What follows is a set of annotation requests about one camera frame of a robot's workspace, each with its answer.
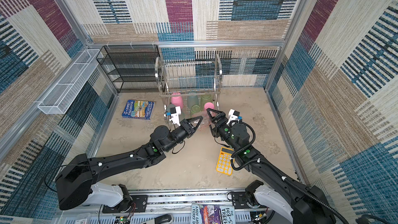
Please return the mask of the green translucent cup front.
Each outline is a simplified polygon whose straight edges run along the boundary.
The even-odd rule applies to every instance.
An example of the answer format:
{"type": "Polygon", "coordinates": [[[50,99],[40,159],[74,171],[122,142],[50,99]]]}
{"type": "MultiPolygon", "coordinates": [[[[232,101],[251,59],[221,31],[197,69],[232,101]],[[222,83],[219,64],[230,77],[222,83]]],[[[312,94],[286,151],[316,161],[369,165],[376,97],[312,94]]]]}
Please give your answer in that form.
{"type": "Polygon", "coordinates": [[[201,111],[202,111],[202,108],[201,108],[200,105],[193,105],[193,106],[190,108],[190,112],[191,112],[192,115],[198,114],[198,113],[200,113],[201,111]]]}

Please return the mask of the green translucent cup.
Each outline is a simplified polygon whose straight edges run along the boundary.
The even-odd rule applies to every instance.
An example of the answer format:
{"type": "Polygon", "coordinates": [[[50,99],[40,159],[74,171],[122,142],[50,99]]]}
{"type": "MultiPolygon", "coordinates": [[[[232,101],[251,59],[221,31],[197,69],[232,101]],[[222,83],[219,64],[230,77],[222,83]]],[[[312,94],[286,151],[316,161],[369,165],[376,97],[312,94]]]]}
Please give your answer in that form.
{"type": "Polygon", "coordinates": [[[202,108],[201,108],[200,105],[193,105],[193,106],[190,108],[190,112],[191,112],[192,115],[198,114],[198,113],[200,113],[201,111],[202,111],[202,108]]]}
{"type": "Polygon", "coordinates": [[[212,94],[203,94],[201,95],[201,106],[204,107],[206,103],[212,103],[213,102],[213,96],[212,94]]]}

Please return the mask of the teal translucent cup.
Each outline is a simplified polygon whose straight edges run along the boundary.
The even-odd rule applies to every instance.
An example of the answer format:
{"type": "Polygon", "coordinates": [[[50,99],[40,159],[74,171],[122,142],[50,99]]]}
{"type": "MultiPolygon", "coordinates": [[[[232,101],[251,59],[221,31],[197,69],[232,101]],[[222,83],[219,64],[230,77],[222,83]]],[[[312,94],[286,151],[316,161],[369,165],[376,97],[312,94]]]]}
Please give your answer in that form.
{"type": "Polygon", "coordinates": [[[199,98],[197,95],[190,94],[187,98],[188,108],[191,109],[195,105],[199,105],[199,98]]]}

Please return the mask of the silver wire dish rack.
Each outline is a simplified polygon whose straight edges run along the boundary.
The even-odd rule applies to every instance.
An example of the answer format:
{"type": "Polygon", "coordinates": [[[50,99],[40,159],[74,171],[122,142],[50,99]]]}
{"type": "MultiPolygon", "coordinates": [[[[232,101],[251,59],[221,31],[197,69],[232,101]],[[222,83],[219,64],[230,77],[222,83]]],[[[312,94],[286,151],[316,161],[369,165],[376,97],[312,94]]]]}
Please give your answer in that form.
{"type": "MultiPolygon", "coordinates": [[[[218,54],[211,59],[198,59],[192,61],[179,60],[176,62],[164,61],[158,57],[155,62],[155,78],[157,88],[163,102],[163,116],[166,107],[171,104],[172,93],[179,92],[183,98],[184,107],[181,113],[184,117],[196,117],[205,110],[201,106],[201,95],[212,94],[215,109],[219,109],[219,98],[222,86],[222,64],[218,54]],[[197,95],[202,111],[192,115],[188,108],[188,95],[197,95]]],[[[174,128],[171,121],[166,122],[166,126],[174,128]]]]}

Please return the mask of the clear pink cup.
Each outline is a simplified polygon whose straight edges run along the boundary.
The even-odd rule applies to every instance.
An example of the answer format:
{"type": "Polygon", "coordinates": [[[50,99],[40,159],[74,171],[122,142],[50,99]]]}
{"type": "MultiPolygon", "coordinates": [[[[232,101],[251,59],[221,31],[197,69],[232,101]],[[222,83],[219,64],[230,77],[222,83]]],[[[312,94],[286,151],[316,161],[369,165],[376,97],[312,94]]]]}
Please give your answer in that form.
{"type": "Polygon", "coordinates": [[[210,121],[209,117],[203,117],[203,120],[201,121],[201,124],[198,128],[199,131],[206,131],[209,129],[209,126],[212,124],[210,121]]]}

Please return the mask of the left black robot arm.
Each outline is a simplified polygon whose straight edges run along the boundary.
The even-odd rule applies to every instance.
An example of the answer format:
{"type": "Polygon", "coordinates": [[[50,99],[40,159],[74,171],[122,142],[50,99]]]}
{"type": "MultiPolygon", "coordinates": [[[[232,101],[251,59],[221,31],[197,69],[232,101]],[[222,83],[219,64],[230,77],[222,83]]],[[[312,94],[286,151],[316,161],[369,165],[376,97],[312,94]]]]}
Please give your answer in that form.
{"type": "Polygon", "coordinates": [[[133,200],[123,184],[107,185],[101,181],[136,169],[159,164],[166,153],[190,138],[198,129],[202,116],[183,119],[179,127],[171,131],[160,125],[150,135],[147,144],[139,148],[109,157],[88,158],[77,155],[55,178],[59,209],[66,211],[80,205],[100,204],[117,213],[132,208],[133,200]]]}

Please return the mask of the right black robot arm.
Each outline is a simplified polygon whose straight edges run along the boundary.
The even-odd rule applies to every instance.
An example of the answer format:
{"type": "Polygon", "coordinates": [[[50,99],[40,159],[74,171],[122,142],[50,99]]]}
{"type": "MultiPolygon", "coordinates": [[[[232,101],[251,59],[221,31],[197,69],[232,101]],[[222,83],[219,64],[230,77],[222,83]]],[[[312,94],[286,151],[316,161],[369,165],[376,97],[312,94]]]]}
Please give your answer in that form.
{"type": "Polygon", "coordinates": [[[234,171],[242,169],[262,179],[248,192],[252,207],[264,205],[292,224],[334,224],[347,220],[327,201],[317,186],[309,187],[278,169],[254,148],[254,129],[243,122],[238,112],[227,117],[222,111],[207,109],[211,133],[233,150],[230,162],[234,171]]]}

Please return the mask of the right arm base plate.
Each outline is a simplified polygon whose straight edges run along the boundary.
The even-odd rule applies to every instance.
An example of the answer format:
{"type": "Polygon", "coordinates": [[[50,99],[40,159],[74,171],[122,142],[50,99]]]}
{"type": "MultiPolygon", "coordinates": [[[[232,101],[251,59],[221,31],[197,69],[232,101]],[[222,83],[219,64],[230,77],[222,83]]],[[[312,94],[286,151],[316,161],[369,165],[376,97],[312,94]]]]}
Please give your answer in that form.
{"type": "Polygon", "coordinates": [[[230,191],[227,193],[227,199],[232,202],[236,209],[266,209],[266,205],[261,205],[254,194],[243,191],[230,191]]]}

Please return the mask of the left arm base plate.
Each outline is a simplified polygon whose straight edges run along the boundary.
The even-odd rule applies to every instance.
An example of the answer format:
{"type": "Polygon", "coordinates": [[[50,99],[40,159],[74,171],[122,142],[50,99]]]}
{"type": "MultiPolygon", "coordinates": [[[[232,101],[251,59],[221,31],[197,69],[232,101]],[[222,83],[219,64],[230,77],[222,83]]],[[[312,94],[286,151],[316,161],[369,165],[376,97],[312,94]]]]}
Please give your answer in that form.
{"type": "Polygon", "coordinates": [[[142,213],[146,211],[148,195],[135,195],[123,199],[118,205],[114,207],[104,206],[103,214],[116,213],[142,213]]]}

